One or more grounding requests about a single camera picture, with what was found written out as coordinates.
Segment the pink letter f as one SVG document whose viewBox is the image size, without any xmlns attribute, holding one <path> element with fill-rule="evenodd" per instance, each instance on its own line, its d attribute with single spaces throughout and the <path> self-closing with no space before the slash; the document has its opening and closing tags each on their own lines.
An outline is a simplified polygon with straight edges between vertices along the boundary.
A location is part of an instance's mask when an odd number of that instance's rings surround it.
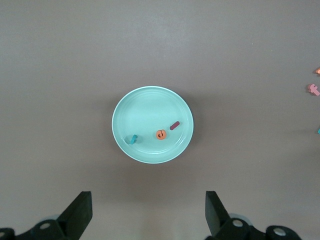
<svg viewBox="0 0 320 240">
<path fill-rule="evenodd" d="M 315 84 L 309 84 L 308 85 L 308 92 L 314 96 L 320 96 L 320 91 L 318 90 L 318 87 Z"/>
</svg>

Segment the green plate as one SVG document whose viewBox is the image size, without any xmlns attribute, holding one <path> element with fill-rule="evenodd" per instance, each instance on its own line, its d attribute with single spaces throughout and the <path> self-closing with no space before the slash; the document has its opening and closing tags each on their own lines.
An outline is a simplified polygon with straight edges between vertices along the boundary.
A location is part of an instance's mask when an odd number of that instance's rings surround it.
<svg viewBox="0 0 320 240">
<path fill-rule="evenodd" d="M 170 126 L 180 125 L 174 130 Z M 111 121 L 118 147 L 130 158 L 146 164 L 162 164 L 178 157 L 191 142 L 194 118 L 185 100 L 160 86 L 144 86 L 126 94 L 116 105 Z M 166 138 L 156 137 L 158 130 Z M 130 144 L 133 135 L 138 138 Z"/>
</svg>

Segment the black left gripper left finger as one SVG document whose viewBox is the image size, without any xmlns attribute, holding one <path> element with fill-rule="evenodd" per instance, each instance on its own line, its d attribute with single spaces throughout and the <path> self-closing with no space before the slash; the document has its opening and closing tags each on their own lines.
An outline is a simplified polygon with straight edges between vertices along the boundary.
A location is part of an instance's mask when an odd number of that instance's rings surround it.
<svg viewBox="0 0 320 240">
<path fill-rule="evenodd" d="M 79 240 L 92 217 L 92 193 L 82 191 L 57 219 L 43 220 L 19 235 L 0 228 L 0 240 Z"/>
</svg>

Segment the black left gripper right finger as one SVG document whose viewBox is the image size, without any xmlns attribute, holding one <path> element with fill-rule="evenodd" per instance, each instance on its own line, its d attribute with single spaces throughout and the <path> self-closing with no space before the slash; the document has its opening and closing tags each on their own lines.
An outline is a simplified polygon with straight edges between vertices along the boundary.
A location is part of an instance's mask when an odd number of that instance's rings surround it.
<svg viewBox="0 0 320 240">
<path fill-rule="evenodd" d="M 262 232 L 243 218 L 230 216 L 215 191 L 205 194 L 205 218 L 210 230 L 205 240 L 300 240 L 288 227 L 270 225 Z"/>
</svg>

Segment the brown table cover sheet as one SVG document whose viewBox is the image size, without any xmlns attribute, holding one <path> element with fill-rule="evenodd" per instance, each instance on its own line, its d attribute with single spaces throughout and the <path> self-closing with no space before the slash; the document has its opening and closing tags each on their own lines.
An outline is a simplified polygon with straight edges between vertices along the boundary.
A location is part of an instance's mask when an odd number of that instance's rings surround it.
<svg viewBox="0 0 320 240">
<path fill-rule="evenodd" d="M 81 240 L 204 240 L 206 191 L 260 231 L 320 240 L 320 0 L 0 0 L 0 228 L 53 218 L 82 191 Z M 189 105 L 188 148 L 124 154 L 131 90 Z"/>
</svg>

